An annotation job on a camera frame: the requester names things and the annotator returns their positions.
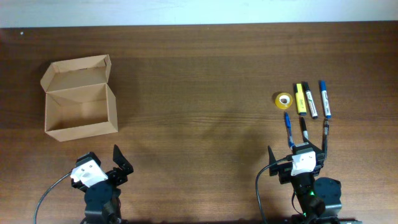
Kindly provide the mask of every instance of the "yellow tape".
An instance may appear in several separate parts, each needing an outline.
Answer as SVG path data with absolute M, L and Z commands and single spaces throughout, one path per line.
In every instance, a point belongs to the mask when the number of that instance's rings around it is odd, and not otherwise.
M 287 109 L 289 108 L 293 103 L 293 98 L 290 94 L 288 93 L 279 93 L 276 96 L 275 99 L 275 105 L 279 107 L 280 109 Z

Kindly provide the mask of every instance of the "blue marker cap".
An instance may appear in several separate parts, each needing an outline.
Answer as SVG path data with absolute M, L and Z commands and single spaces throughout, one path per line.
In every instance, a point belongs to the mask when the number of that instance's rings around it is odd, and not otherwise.
M 326 91 L 326 83 L 325 83 L 325 81 L 321 80 L 320 85 L 321 85 L 321 91 Z
M 290 124 L 289 114 L 285 112 L 285 124 L 287 128 L 291 128 L 292 125 Z

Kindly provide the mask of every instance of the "wood grain surface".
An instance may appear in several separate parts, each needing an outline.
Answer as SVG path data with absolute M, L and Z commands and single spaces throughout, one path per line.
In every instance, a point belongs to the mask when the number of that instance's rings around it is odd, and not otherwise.
M 398 22 L 0 29 L 0 223 L 31 223 L 45 190 L 93 151 L 107 171 L 117 144 L 135 172 L 122 190 L 131 221 L 260 220 L 254 179 L 290 153 L 272 96 L 308 81 L 333 118 L 321 176 L 340 180 L 341 218 L 398 219 Z M 57 142 L 44 133 L 40 79 L 50 62 L 109 54 L 119 132 Z M 288 110 L 300 142 L 295 104 Z M 261 177 L 268 217 L 290 217 L 292 187 Z M 83 192 L 66 180 L 39 223 L 79 223 Z

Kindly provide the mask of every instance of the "box lid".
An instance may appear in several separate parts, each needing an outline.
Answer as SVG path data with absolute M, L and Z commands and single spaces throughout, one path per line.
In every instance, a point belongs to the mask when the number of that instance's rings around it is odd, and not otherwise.
M 52 62 L 40 81 L 45 92 L 107 83 L 111 71 L 109 55 Z

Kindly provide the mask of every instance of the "yellow highlighter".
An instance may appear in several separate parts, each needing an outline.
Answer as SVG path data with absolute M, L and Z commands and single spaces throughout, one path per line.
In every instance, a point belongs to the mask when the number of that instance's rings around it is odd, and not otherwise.
M 305 99 L 301 84 L 296 84 L 294 86 L 294 93 L 296 94 L 298 114 L 304 116 L 307 114 L 307 109 L 305 108 Z

